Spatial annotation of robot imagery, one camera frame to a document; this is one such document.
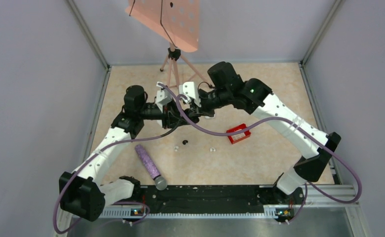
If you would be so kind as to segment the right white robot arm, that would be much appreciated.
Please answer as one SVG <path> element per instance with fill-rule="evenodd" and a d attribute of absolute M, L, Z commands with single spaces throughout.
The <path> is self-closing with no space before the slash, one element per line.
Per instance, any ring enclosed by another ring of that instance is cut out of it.
<path fill-rule="evenodd" d="M 318 130 L 289 109 L 272 89 L 261 80 L 242 80 L 228 62 L 219 62 L 208 69 L 214 86 L 211 91 L 199 89 L 193 82 L 179 86 L 179 93 L 192 101 L 192 109 L 200 116 L 214 116 L 215 110 L 232 105 L 257 119 L 267 120 L 273 129 L 292 143 L 300 159 L 275 182 L 272 196 L 286 203 L 301 185 L 317 182 L 341 141 L 332 132 Z"/>

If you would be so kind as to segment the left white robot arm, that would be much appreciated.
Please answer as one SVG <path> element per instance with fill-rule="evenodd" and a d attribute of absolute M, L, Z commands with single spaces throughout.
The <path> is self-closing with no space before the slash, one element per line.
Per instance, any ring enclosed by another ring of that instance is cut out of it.
<path fill-rule="evenodd" d="M 129 204 L 139 202 L 141 190 L 130 177 L 122 177 L 110 184 L 102 181 L 114 161 L 133 142 L 143 142 L 138 135 L 145 120 L 156 120 L 161 127 L 174 132 L 182 123 L 175 94 L 158 83 L 153 103 L 147 102 L 148 94 L 140 85 L 126 90 L 122 110 L 112 121 L 105 137 L 90 156 L 72 172 L 64 172 L 59 178 L 59 197 L 55 203 L 54 217 L 63 210 L 85 220 L 95 221 L 105 207 L 120 200 Z"/>

